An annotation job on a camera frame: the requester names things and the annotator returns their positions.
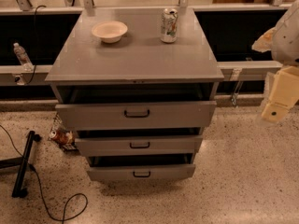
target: bowl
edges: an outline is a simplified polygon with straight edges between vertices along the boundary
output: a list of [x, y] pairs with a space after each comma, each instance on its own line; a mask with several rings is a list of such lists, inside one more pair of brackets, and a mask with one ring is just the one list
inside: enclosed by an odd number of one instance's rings
[[106, 43], [118, 42], [127, 31], [128, 27], [120, 21], [104, 21], [92, 28], [92, 34]]

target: speckled concrete floor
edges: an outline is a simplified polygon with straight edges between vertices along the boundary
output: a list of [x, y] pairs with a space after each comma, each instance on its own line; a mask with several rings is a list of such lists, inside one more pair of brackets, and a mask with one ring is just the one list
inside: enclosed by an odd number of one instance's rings
[[[218, 107], [195, 158], [193, 178], [180, 181], [91, 182], [87, 162], [48, 140], [54, 105], [0, 104], [0, 124], [23, 151], [25, 135], [43, 137], [31, 162], [39, 172], [49, 211], [63, 215], [77, 192], [89, 200], [85, 212], [67, 223], [299, 223], [299, 108], [280, 124], [259, 127], [258, 106]], [[0, 130], [0, 158], [17, 154]], [[33, 172], [26, 198], [11, 198], [17, 168], [0, 170], [0, 223], [55, 223], [49, 219]], [[66, 217], [84, 205], [70, 202]]]

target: plastic bottle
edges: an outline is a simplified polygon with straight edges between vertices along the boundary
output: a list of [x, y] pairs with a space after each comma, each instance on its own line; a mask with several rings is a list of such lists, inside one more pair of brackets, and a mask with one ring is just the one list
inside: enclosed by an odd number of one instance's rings
[[14, 46], [13, 51], [15, 52], [16, 56], [18, 57], [24, 70], [25, 71], [33, 71], [35, 67], [31, 63], [29, 56], [26, 53], [26, 50], [22, 46], [20, 46], [19, 43], [14, 43], [13, 46]]

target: black handle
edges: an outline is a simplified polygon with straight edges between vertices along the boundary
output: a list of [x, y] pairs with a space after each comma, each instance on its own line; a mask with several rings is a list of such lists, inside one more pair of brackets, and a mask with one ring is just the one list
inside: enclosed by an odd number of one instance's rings
[[130, 148], [149, 148], [150, 147], [150, 142], [144, 143], [144, 144], [134, 144], [130, 143]]
[[146, 118], [150, 115], [150, 110], [148, 109], [145, 113], [137, 113], [137, 112], [132, 112], [131, 114], [127, 111], [127, 110], [124, 110], [123, 111], [123, 115], [126, 117], [126, 118]]
[[133, 172], [133, 176], [137, 178], [147, 178], [150, 177], [150, 171], [148, 172], [140, 172], [142, 174], [138, 174], [138, 172]]

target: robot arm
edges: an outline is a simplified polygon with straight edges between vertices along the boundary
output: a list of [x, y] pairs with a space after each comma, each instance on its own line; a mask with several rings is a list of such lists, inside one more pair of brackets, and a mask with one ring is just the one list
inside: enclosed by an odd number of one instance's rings
[[275, 123], [283, 119], [299, 100], [299, 1], [278, 21], [273, 30], [272, 58], [284, 65], [274, 76], [262, 119]]

